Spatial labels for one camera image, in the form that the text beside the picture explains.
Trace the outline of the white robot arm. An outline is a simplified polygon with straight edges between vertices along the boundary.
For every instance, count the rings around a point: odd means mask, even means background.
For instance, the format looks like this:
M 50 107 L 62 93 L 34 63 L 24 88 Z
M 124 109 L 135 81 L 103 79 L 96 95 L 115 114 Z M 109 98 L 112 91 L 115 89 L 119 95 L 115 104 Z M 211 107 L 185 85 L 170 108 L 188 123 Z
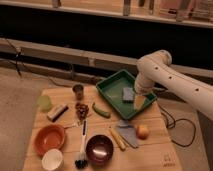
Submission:
M 175 71 L 171 63 L 172 56 L 166 50 L 141 57 L 137 61 L 136 93 L 147 95 L 159 83 L 213 121 L 213 86 Z

